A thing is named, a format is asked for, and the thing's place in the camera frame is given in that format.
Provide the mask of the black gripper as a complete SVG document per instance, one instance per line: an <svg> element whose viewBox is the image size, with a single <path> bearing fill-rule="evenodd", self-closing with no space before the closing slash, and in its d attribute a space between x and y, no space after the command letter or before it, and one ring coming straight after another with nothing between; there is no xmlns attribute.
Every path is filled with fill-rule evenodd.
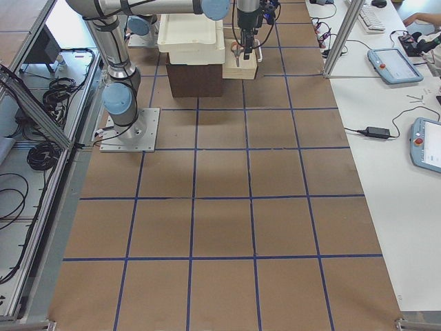
<svg viewBox="0 0 441 331"><path fill-rule="evenodd" d="M256 28L241 28L240 29L240 44L243 48L244 60L249 60L250 54L254 47L254 36L256 35Z"/></svg>

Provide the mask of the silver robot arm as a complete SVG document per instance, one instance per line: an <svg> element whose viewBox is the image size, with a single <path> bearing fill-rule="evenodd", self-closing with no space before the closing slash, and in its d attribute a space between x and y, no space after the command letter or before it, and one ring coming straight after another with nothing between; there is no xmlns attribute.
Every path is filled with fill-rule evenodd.
<svg viewBox="0 0 441 331"><path fill-rule="evenodd" d="M126 83L133 90L130 106L135 106L141 74L130 61L127 45L119 27L118 14L148 16L154 14L203 14L212 21L223 19L230 1L66 1L91 27L92 38L106 59L111 83ZM254 36L261 26L261 1L234 1L240 28L239 47L244 60L254 48Z"/></svg>

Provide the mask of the person hand at desk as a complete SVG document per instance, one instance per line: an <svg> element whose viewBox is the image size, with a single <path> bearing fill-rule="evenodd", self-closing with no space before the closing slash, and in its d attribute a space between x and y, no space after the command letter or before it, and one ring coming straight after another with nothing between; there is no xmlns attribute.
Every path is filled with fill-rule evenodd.
<svg viewBox="0 0 441 331"><path fill-rule="evenodd" d="M402 22L405 26L410 26L412 23L430 24L430 22L427 19L427 14L423 12L414 13L409 17L407 17L406 19L404 19Z"/></svg>

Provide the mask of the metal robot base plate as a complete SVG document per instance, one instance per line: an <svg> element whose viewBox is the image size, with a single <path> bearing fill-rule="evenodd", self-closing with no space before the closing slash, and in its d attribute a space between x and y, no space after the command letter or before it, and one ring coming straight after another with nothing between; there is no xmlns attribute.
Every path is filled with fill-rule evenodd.
<svg viewBox="0 0 441 331"><path fill-rule="evenodd" d="M116 126L103 133L101 152L154 152L159 108L139 108L137 121L128 129Z"/></svg>

